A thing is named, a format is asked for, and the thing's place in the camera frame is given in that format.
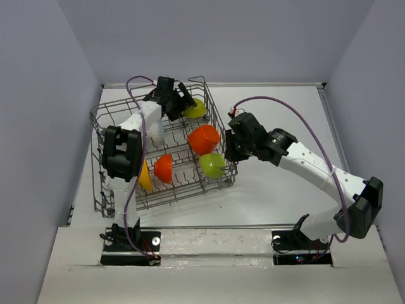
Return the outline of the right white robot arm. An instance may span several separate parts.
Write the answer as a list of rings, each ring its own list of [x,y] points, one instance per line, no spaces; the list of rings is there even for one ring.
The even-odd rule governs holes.
[[[291,233],[292,243],[306,248],[313,241],[333,234],[348,233],[356,239],[366,237],[382,209],[383,182],[351,175],[339,167],[329,167],[295,136],[283,129],[268,132],[252,113],[231,119],[226,130],[225,158],[240,162],[255,156],[300,176],[337,202],[337,206],[318,214],[303,215]]]

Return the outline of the orange square plastic bowl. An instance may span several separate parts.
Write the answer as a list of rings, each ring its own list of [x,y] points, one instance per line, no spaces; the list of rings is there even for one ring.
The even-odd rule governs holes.
[[[212,125],[202,125],[188,136],[191,148],[198,155],[205,155],[215,150],[220,142],[220,135]]]

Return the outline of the white round bowl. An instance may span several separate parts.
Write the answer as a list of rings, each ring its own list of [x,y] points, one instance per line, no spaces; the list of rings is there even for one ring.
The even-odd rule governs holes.
[[[161,118],[150,126],[147,134],[155,146],[160,147],[165,144],[165,132]]]

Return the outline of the green plastic bowl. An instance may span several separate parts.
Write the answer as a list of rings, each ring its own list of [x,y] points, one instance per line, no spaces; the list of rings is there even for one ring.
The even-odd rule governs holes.
[[[194,98],[195,105],[190,106],[185,111],[182,112],[182,115],[186,118],[201,118],[206,114],[206,107],[203,101],[198,98]]]

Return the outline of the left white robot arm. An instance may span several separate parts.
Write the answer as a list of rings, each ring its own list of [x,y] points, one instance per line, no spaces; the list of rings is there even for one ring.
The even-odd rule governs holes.
[[[153,89],[138,101],[130,88],[131,81],[137,78],[134,76],[125,84],[135,104],[134,113],[123,123],[110,125],[104,131],[101,165],[109,177],[108,187],[115,204],[111,233],[104,238],[145,255],[138,248],[142,233],[135,190],[144,166],[147,132],[164,116],[171,121],[179,119],[196,102],[183,82],[164,76],[152,80]]]

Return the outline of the orange round plastic bowl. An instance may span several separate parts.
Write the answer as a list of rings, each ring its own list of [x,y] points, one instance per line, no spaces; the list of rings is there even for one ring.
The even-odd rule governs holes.
[[[154,174],[163,183],[172,182],[172,157],[170,154],[163,155],[154,164]]]

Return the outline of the grey wire dish rack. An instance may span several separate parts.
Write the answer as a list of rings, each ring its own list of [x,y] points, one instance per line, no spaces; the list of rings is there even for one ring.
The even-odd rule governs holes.
[[[225,154],[225,126],[216,107],[211,91],[203,76],[191,77],[186,88],[193,98],[204,103],[205,113],[201,118],[179,118],[170,121],[164,117],[165,144],[158,146],[153,139],[147,140],[146,162],[152,182],[150,191],[138,186],[135,199],[138,210],[149,210],[156,206],[173,204],[216,189],[230,187],[235,182],[237,165],[226,161],[221,168],[223,175],[210,178],[202,170],[200,156],[191,148],[188,136],[198,127],[209,124],[220,135],[220,142],[214,149],[218,155]],[[115,195],[107,186],[107,171],[102,166],[104,131],[110,125],[118,125],[134,114],[136,105],[131,97],[100,103],[90,111],[93,132],[91,139],[92,200],[93,209],[104,218],[115,215]],[[172,182],[166,184],[154,175],[154,164],[166,154],[172,156]]]

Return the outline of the yellow plastic bowl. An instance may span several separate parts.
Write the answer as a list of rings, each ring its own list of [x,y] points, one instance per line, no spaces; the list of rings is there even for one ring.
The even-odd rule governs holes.
[[[144,162],[143,162],[142,170],[141,170],[141,173],[139,175],[139,185],[145,191],[152,191],[153,190],[153,186],[152,186],[152,182],[151,182],[149,169],[148,169],[148,165],[147,165],[146,160],[144,160]]]

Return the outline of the white square bowl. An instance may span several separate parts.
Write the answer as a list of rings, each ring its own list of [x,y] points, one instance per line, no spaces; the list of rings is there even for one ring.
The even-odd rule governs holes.
[[[212,179],[220,179],[225,173],[226,162],[222,155],[217,153],[208,153],[202,155],[199,159],[202,171]]]

